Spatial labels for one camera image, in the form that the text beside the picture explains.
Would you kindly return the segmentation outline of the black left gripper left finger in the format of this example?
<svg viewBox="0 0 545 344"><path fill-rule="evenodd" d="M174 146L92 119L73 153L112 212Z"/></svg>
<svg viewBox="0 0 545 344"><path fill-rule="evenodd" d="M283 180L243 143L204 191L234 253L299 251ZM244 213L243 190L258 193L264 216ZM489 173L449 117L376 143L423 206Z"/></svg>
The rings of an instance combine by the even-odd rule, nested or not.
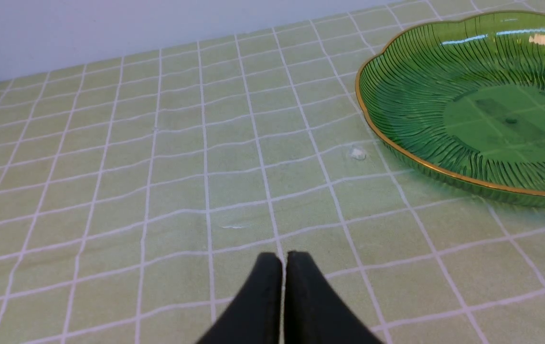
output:
<svg viewBox="0 0 545 344"><path fill-rule="evenodd" d="M260 253L224 313L197 341L199 344L278 344L282 299L282 263Z"/></svg>

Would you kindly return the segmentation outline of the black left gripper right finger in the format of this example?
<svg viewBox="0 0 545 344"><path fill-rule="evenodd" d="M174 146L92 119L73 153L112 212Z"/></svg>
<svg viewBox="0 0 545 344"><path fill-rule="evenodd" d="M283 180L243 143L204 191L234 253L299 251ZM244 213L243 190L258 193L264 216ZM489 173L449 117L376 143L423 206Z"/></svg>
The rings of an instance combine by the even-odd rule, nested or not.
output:
<svg viewBox="0 0 545 344"><path fill-rule="evenodd" d="M286 344L381 344L336 294L308 252L286 261Z"/></svg>

